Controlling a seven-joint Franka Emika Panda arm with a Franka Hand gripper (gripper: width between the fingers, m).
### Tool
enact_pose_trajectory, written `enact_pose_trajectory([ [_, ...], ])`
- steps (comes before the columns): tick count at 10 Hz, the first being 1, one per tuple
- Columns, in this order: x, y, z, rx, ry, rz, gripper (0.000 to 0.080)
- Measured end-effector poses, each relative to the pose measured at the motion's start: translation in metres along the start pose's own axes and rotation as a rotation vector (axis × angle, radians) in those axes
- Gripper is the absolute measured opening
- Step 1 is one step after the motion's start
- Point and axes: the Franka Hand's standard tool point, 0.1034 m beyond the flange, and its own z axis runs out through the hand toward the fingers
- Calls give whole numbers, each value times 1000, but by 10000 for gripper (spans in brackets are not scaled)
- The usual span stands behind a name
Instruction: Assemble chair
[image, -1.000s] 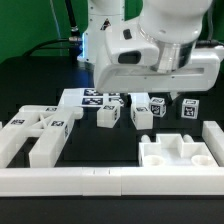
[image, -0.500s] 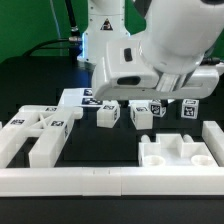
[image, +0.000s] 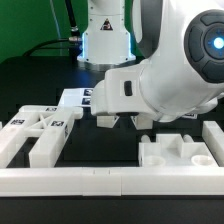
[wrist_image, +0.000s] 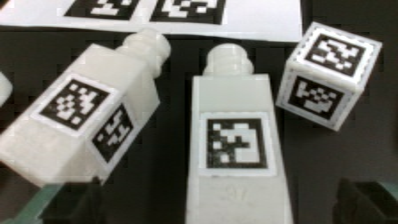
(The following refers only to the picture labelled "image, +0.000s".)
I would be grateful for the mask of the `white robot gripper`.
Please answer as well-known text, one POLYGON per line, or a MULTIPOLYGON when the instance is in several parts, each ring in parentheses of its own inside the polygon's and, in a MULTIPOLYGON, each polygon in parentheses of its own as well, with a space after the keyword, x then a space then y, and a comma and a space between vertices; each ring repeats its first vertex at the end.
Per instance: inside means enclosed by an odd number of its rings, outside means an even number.
POLYGON ((108 70, 93 89, 91 113, 95 116, 139 113, 155 117, 157 112, 146 104, 140 91, 143 68, 143 64, 138 64, 108 70))

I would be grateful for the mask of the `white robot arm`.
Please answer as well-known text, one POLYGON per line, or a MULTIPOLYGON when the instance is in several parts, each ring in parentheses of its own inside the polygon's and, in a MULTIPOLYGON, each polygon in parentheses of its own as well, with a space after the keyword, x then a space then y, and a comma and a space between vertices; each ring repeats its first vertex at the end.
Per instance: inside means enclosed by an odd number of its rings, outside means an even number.
POLYGON ((224 93, 224 1, 132 2, 132 27, 144 59, 105 73, 93 89, 91 113, 171 122, 216 107, 224 93))

